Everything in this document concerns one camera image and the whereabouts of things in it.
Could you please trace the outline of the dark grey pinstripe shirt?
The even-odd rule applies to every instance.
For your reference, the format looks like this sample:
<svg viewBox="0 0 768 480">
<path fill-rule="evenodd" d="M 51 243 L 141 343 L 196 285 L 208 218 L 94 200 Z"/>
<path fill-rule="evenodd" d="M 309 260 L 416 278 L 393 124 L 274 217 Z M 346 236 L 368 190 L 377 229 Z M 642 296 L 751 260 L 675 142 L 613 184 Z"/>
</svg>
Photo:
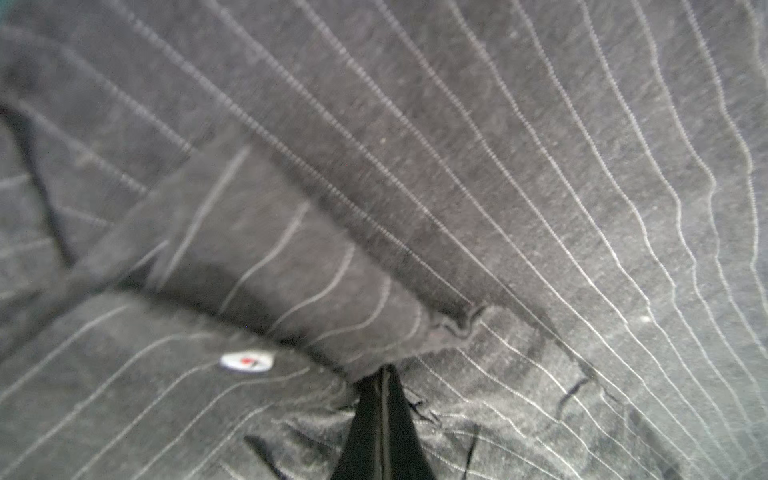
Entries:
<svg viewBox="0 0 768 480">
<path fill-rule="evenodd" d="M 767 475 L 763 1 L 5 1 L 1 475 Z"/>
</svg>

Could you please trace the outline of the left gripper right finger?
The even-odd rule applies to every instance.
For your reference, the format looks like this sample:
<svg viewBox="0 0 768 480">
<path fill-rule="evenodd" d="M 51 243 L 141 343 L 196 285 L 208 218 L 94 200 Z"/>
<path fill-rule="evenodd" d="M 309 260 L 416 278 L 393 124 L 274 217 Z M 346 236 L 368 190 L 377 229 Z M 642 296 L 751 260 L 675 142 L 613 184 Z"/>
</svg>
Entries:
<svg viewBox="0 0 768 480">
<path fill-rule="evenodd" d="M 435 479 L 393 365 L 383 368 L 383 478 Z"/>
</svg>

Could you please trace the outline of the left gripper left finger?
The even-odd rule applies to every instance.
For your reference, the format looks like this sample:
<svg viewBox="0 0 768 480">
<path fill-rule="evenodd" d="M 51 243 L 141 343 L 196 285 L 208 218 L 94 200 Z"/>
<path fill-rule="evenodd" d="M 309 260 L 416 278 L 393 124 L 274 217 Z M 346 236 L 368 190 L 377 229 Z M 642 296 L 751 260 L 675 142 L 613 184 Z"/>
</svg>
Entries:
<svg viewBox="0 0 768 480">
<path fill-rule="evenodd" d="M 384 369 L 359 382 L 359 401 L 331 479 L 383 479 L 382 381 Z"/>
</svg>

